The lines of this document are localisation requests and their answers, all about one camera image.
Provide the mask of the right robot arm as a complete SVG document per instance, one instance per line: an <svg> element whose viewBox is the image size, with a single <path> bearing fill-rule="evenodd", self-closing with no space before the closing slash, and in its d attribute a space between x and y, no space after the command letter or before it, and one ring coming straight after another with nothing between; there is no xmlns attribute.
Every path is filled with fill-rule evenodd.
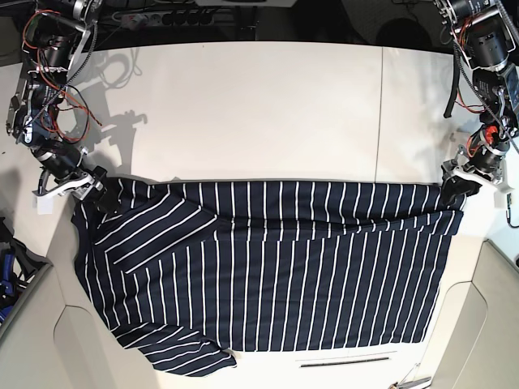
<svg viewBox="0 0 519 389"><path fill-rule="evenodd" d="M23 65L6 132L41 164L34 192L39 208L57 196L72 195L106 215L118 213L118 197L106 170L84 164L87 151L79 144L86 135L68 135L58 126L64 102L85 114L86 129L96 121L81 94L69 91L96 46L101 7L100 1L36 1L21 32Z"/></svg>

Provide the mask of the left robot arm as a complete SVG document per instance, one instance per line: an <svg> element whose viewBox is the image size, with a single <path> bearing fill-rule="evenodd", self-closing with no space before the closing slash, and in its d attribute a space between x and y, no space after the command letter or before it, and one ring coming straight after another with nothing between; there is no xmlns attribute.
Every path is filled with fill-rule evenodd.
<svg viewBox="0 0 519 389"><path fill-rule="evenodd" d="M444 117L455 105L478 115L481 126L442 166L441 201L453 205L489 186L512 191L505 157L518 136L518 71L509 55L518 30L500 1L437 1L453 42L453 78Z"/></svg>

